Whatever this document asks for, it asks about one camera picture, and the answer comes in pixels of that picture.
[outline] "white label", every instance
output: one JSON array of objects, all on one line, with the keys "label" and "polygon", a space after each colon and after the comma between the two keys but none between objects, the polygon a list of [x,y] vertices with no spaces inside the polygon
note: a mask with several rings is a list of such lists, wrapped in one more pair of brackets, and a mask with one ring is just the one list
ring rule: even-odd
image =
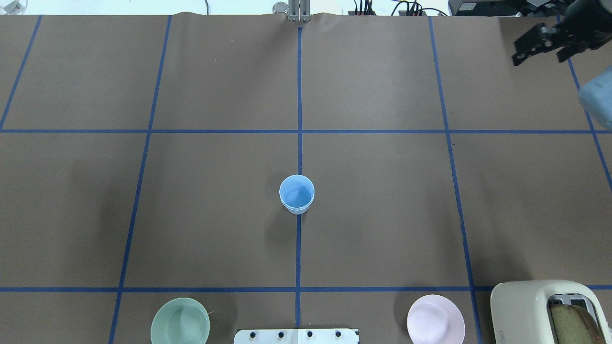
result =
[{"label": "white label", "polygon": [[460,11],[471,11],[476,7],[475,2],[464,2],[459,6]]}]

